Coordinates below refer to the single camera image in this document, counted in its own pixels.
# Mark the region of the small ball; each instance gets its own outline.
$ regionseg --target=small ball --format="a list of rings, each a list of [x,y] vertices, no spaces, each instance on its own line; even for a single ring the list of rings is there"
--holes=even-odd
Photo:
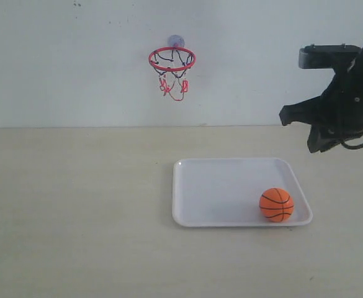
[[[260,210],[271,222],[284,222],[292,216],[294,202],[290,194],[281,188],[270,188],[260,197]]]

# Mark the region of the plastic tray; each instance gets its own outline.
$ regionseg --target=plastic tray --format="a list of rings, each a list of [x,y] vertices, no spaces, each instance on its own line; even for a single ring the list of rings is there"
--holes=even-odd
[[[274,223],[259,198],[280,187],[294,199],[288,221]],[[290,167],[278,158],[193,158],[174,165],[173,218],[185,227],[279,227],[305,225],[312,211]]]

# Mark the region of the white wall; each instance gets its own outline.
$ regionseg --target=white wall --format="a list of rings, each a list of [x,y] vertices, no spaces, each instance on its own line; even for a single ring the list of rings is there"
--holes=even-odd
[[[278,124],[330,70],[311,43],[363,45],[356,0],[0,0],[0,127]],[[190,91],[158,90],[148,54],[180,34]]]

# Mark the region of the table surface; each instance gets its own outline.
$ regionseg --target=table surface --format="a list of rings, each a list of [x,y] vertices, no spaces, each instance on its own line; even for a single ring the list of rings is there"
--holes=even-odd
[[[363,150],[307,125],[0,129],[0,297],[363,297]],[[313,221],[178,226],[173,164],[276,156]]]

